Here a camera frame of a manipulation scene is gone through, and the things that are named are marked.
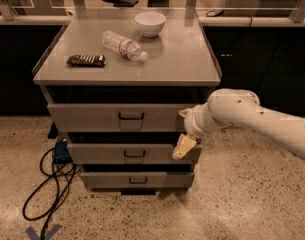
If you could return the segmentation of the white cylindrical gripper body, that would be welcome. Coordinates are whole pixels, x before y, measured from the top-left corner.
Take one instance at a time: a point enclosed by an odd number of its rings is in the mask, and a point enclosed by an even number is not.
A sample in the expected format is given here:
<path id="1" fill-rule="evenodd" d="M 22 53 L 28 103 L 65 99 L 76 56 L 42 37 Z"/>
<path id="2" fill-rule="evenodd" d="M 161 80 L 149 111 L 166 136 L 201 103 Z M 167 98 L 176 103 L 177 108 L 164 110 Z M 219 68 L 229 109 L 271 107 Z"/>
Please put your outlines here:
<path id="1" fill-rule="evenodd" d="M 187 118 L 184 118 L 184 128 L 188 135 L 202 139 L 207 133 L 228 127 L 228 124 L 215 119 L 207 104 L 190 108 Z"/>

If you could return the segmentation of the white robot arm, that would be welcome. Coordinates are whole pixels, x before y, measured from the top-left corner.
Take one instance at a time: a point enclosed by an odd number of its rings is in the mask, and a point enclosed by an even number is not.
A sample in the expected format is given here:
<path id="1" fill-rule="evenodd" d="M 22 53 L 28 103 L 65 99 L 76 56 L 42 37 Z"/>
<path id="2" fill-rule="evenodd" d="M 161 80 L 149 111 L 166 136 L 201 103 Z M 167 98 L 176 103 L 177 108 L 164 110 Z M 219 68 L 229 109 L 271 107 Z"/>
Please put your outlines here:
<path id="1" fill-rule="evenodd" d="M 179 115 L 184 118 L 186 133 L 180 135 L 173 151 L 175 160 L 182 159 L 206 133 L 230 126 L 269 137 L 305 160 L 305 118 L 262 107 L 252 91 L 219 89 L 205 104 L 180 110 Z"/>

